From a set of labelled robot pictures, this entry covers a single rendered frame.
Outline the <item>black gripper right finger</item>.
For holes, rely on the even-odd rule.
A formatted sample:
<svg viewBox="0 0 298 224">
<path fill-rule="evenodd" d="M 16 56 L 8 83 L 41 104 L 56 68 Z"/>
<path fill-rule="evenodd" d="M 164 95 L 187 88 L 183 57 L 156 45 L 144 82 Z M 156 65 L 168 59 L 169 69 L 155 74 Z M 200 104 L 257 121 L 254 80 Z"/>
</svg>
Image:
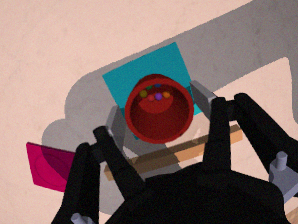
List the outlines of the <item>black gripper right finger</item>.
<svg viewBox="0 0 298 224">
<path fill-rule="evenodd" d="M 214 212 L 227 202 L 231 121 L 237 121 L 269 174 L 269 182 L 281 190 L 284 204 L 292 197 L 298 198 L 298 141 L 248 94 L 238 93 L 234 100 L 226 101 L 225 97 L 214 95 L 196 80 L 189 83 L 194 103 L 210 121 L 195 188 L 199 207 Z"/>
</svg>

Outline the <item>dark red cup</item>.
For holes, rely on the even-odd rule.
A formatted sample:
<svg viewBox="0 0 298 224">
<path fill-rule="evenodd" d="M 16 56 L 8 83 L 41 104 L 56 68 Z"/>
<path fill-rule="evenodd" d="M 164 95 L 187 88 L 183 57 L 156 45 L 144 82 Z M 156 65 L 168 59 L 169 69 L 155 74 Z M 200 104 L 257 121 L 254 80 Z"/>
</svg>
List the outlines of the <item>dark red cup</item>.
<svg viewBox="0 0 298 224">
<path fill-rule="evenodd" d="M 155 84 L 161 86 L 157 88 Z M 152 89 L 147 90 L 146 87 L 151 85 Z M 140 96 L 142 90 L 147 91 L 145 98 Z M 169 98 L 163 97 L 164 91 L 170 92 Z M 155 97 L 157 93 L 162 94 L 162 99 L 149 102 L 147 97 Z M 128 128 L 139 139 L 152 144 L 164 144 L 182 136 L 189 128 L 193 116 L 193 99 L 187 89 L 162 74 L 149 74 L 141 78 L 125 105 Z"/>
</svg>

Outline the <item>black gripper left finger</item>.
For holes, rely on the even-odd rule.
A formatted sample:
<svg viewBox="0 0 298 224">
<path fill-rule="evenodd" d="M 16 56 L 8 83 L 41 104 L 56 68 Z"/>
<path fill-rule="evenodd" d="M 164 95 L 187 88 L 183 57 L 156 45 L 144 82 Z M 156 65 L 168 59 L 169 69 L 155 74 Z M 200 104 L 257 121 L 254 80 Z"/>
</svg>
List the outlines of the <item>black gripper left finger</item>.
<svg viewBox="0 0 298 224">
<path fill-rule="evenodd" d="M 122 154 L 126 123 L 119 105 L 112 107 L 105 126 L 92 131 L 96 143 L 76 148 L 62 204 L 51 224 L 99 224 L 100 163 L 105 161 L 137 223 L 162 224 L 166 213 L 159 198 Z"/>
</svg>

